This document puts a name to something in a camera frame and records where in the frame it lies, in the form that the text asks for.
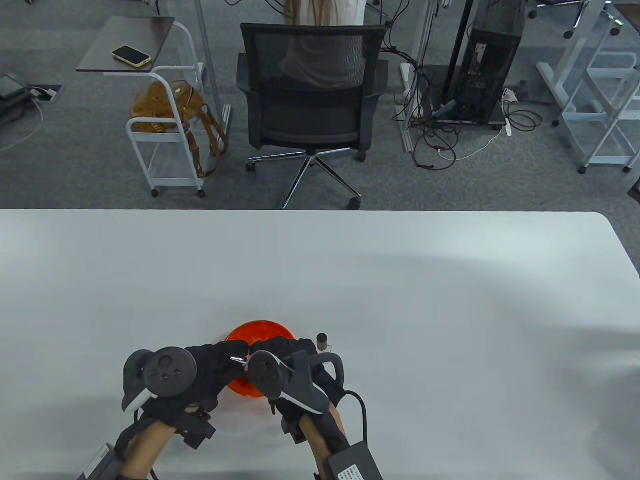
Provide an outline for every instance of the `cart wheel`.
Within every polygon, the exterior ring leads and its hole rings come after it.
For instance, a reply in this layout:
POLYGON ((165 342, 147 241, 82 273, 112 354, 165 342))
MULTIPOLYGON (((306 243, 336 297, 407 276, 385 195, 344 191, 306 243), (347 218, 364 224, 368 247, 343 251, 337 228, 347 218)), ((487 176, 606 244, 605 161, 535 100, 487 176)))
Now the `cart wheel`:
POLYGON ((349 200, 349 210, 360 210, 360 206, 362 205, 362 199, 358 197, 353 197, 349 200))

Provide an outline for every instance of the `orange bowl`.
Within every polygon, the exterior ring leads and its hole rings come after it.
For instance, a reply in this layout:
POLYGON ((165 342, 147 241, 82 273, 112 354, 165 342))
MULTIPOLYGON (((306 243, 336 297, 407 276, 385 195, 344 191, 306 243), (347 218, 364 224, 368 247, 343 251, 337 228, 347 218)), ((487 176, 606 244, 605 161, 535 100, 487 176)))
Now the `orange bowl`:
MULTIPOLYGON (((232 331, 227 337, 227 340, 244 340, 251 346, 256 342, 264 342, 274 339, 275 337, 285 337, 289 340, 295 340, 295 337, 291 335, 289 330, 278 323, 267 320, 245 323, 232 331)), ((243 397, 260 398, 263 396, 257 388, 242 377, 231 382, 229 388, 243 397)))

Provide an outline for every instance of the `hand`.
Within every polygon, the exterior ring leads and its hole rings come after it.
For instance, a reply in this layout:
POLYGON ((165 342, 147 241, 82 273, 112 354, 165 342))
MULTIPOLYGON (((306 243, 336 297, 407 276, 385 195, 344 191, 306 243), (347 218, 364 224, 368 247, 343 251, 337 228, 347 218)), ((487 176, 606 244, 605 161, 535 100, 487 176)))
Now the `hand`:
MULTIPOLYGON (((291 366, 289 363, 289 357, 297 351, 304 350, 309 355, 316 355, 318 353, 316 345, 312 340, 289 340, 284 337, 276 337, 274 339, 267 340, 266 342, 256 342, 251 346, 251 353, 258 350, 266 350, 274 354, 288 366, 291 366)), ((314 383, 329 397, 329 400, 333 405, 338 406, 340 400, 344 397, 344 390, 338 385, 334 378, 327 373, 324 367, 322 365, 314 367, 311 372, 311 377, 314 383)), ((285 399, 278 399, 270 403, 278 409, 284 419, 290 424, 297 423, 307 414, 304 409, 285 399)))
POLYGON ((178 396, 147 401, 142 409, 145 416, 175 426, 187 407, 200 404, 207 412, 218 406, 218 394, 243 373, 243 367, 230 362, 232 356, 246 356, 249 344, 230 340, 215 345, 203 345, 186 349, 196 361, 198 373, 189 389, 178 396))

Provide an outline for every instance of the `forearm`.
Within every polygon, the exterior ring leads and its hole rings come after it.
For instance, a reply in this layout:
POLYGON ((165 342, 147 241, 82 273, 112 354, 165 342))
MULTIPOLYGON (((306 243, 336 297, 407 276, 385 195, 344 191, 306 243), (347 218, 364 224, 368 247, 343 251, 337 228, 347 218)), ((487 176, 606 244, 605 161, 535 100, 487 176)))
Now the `forearm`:
POLYGON ((132 480, 145 480, 174 433, 175 428, 156 422, 137 435, 125 453, 120 475, 132 480))
MULTIPOLYGON (((342 418, 340 417, 340 413, 338 413, 338 410, 336 410, 333 405, 331 405, 330 411, 333 415, 333 418, 335 419, 335 423, 338 425, 338 428, 340 429, 342 434, 346 436, 344 426, 342 425, 342 418)), ((304 416, 300 420, 300 429, 302 430, 302 433, 305 434, 305 437, 309 442, 309 446, 314 453, 314 458, 316 459, 320 477, 323 480, 327 480, 326 472, 324 471, 324 461, 331 456, 329 447, 327 447, 324 438, 322 437, 322 435, 320 435, 320 432, 316 428, 316 425, 308 416, 304 416)))

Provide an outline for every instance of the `office chair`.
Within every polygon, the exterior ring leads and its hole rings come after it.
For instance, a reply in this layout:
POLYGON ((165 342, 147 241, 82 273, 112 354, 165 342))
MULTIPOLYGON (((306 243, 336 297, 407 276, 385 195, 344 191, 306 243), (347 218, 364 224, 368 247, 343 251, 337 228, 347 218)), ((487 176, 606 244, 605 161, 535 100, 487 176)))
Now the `office chair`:
POLYGON ((378 99, 387 90, 388 62, 378 60, 386 29, 381 26, 309 27, 242 24, 246 53, 238 56, 237 85, 249 113, 249 143, 304 149, 304 152, 249 158, 257 163, 303 158, 304 162, 282 204, 285 209, 309 167, 319 166, 354 196, 350 210, 359 210, 362 195, 323 160, 357 150, 364 162, 371 147, 378 99), (287 65, 310 72, 293 76, 287 65), (331 87, 317 78, 330 79, 331 87))
MULTIPOLYGON (((606 10, 609 8, 609 5, 611 5, 612 0, 607 0, 605 2, 605 6, 603 9, 603 12, 606 12, 606 10)), ((577 16, 575 18, 575 22, 573 22, 573 27, 571 28, 571 30, 567 30, 566 32, 564 32, 564 37, 569 40, 570 38, 573 37, 573 32, 575 31, 575 29, 578 28, 578 25, 580 25, 580 21, 582 20, 582 14, 584 13, 584 9, 587 8, 587 5, 589 4, 589 0, 564 0, 564 1, 560 1, 558 3, 554 3, 554 4, 550 4, 550 3, 544 3, 541 1, 538 1, 538 5, 536 6, 535 10, 531 10, 529 12, 529 18, 530 19, 534 19, 538 16, 538 9, 540 8, 550 8, 550 7, 556 7, 556 6, 566 6, 566 5, 577 5, 578 6, 578 13, 577 16)))

